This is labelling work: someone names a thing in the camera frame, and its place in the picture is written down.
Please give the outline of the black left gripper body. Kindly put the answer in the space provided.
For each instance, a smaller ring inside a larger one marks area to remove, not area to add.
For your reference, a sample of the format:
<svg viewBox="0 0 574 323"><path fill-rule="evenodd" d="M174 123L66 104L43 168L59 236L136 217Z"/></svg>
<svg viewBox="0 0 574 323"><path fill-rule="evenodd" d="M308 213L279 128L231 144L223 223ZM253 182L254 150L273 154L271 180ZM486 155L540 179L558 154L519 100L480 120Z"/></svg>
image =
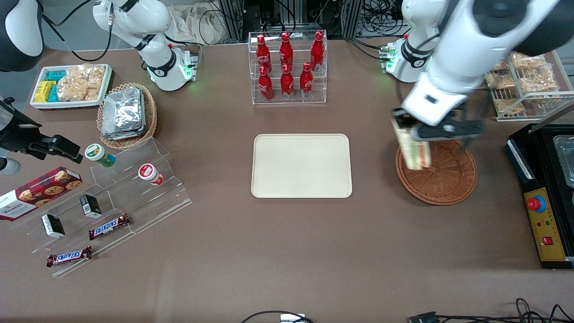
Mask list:
<svg viewBox="0 0 574 323"><path fill-rule="evenodd" d="M393 119L396 127L404 131L412 131L422 126L422 123L418 121L418 119L411 116L404 109L394 109Z"/></svg>

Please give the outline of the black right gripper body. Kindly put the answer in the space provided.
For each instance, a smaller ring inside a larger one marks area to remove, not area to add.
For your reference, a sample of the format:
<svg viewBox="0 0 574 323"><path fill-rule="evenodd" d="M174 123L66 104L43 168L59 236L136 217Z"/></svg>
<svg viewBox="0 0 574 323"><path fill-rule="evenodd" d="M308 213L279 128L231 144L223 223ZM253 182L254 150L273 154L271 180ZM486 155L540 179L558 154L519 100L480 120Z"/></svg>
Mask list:
<svg viewBox="0 0 574 323"><path fill-rule="evenodd" d="M1 131L2 149L13 153L30 153L29 145L41 141L39 129L41 123L13 108L14 98L1 98Z"/></svg>

